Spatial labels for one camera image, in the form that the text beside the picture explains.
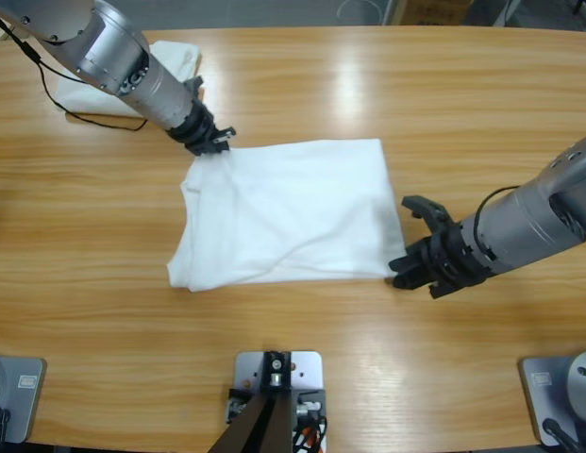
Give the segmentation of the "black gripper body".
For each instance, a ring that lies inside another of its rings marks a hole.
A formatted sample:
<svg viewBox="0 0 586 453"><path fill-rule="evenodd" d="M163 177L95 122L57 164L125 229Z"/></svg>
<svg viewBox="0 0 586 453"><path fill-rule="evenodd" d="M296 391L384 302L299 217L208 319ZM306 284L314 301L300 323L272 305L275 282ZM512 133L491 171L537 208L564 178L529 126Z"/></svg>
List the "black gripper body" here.
<svg viewBox="0 0 586 453"><path fill-rule="evenodd" d="M428 285L431 296L439 298L490 278L492 270L473 256L473 248L461 232L461 225L456 223L410 245L404 288L414 290Z"/></svg>
<svg viewBox="0 0 586 453"><path fill-rule="evenodd" d="M218 129L213 120L213 115L207 107L197 98L192 100L190 113L184 122L167 131L169 137L184 147L195 156L219 154L228 151L227 142L214 142L212 140Z"/></svg>

